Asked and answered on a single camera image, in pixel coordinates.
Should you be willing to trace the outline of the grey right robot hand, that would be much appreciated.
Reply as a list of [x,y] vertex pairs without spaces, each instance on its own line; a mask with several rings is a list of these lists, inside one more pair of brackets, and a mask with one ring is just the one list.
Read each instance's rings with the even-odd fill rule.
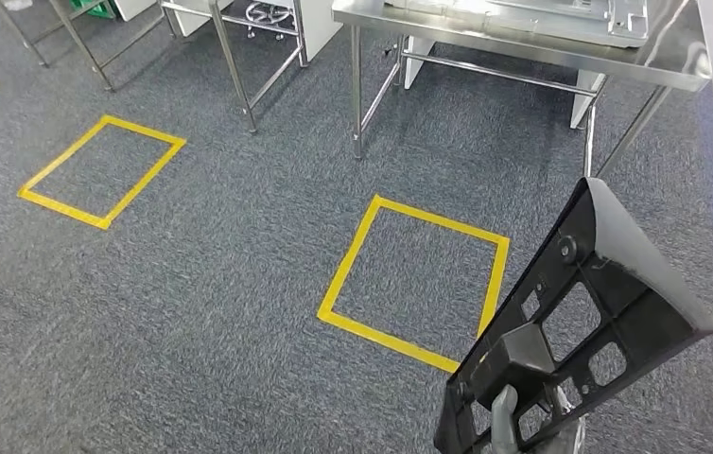
[[[495,397],[491,407],[491,452],[521,453],[514,436],[513,411],[518,402],[517,390],[506,385]],[[552,438],[535,446],[530,453],[569,454],[585,452],[585,417],[568,424]]]

